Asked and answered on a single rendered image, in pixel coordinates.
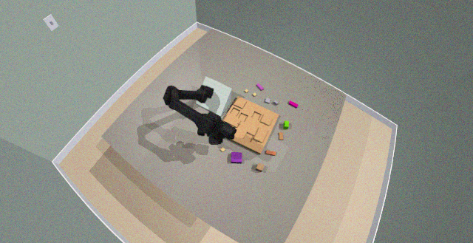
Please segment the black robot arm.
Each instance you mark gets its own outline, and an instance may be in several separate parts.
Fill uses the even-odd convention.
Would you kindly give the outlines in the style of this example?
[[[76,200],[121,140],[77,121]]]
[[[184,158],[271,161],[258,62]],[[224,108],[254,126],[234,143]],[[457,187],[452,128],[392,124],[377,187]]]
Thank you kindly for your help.
[[[220,134],[230,140],[236,134],[237,130],[228,123],[223,122],[219,115],[213,114],[212,112],[201,114],[180,101],[180,99],[187,99],[198,100],[201,103],[205,103],[207,97],[211,98],[213,95],[213,90],[213,88],[204,85],[197,91],[179,90],[176,86],[168,86],[163,99],[164,103],[168,105],[170,109],[187,117],[195,123],[200,131],[208,134],[209,143],[211,145],[217,145],[222,143]]]

